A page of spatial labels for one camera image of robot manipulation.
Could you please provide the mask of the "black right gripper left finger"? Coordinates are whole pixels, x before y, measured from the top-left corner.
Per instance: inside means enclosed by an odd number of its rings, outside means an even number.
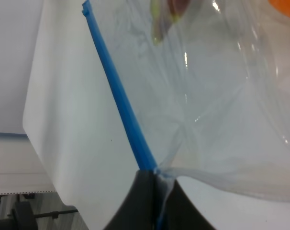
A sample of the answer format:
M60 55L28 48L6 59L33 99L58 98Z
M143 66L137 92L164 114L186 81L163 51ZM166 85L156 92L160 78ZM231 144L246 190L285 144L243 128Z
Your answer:
M154 230L156 227L156 176L137 171L133 184L106 230Z

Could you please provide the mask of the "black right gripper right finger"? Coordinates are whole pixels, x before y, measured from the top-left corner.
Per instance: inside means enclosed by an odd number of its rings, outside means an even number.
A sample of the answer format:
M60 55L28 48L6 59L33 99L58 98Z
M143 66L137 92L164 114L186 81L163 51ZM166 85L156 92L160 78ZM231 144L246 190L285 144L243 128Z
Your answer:
M164 230L213 230L214 227L188 199L178 182L167 198L163 216Z

